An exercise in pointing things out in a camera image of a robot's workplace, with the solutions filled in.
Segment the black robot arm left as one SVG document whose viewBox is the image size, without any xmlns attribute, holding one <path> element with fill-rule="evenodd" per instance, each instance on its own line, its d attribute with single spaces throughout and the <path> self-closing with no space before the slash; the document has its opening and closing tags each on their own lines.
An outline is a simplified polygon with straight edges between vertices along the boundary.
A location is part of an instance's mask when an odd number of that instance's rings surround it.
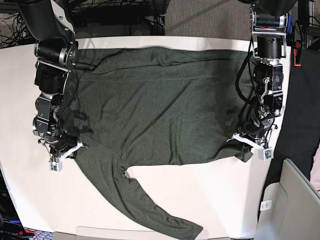
<svg viewBox="0 0 320 240">
<path fill-rule="evenodd" d="M 248 104 L 245 119 L 232 138 L 257 149 L 260 159 L 273 158 L 268 139 L 277 129 L 276 118 L 284 112 L 283 65 L 287 57 L 287 34 L 291 19 L 289 11 L 294 0 L 245 0 L 249 5 L 251 37 L 248 53 L 236 76 L 238 96 Z M 248 68 L 254 95 L 245 97 L 240 78 Z"/>
</svg>

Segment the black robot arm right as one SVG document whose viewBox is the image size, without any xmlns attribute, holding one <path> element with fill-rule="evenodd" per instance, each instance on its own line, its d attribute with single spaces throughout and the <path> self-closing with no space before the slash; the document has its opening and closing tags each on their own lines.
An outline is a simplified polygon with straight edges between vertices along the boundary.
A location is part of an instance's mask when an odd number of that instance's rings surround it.
<svg viewBox="0 0 320 240">
<path fill-rule="evenodd" d="M 67 6 L 63 0 L 17 0 L 17 8 L 32 37 L 36 40 L 37 58 L 34 84 L 41 94 L 35 101 L 37 115 L 33 134 L 50 155 L 56 167 L 66 158 L 75 158 L 84 144 L 63 129 L 64 101 L 67 81 L 75 72 L 79 43 Z"/>
</svg>

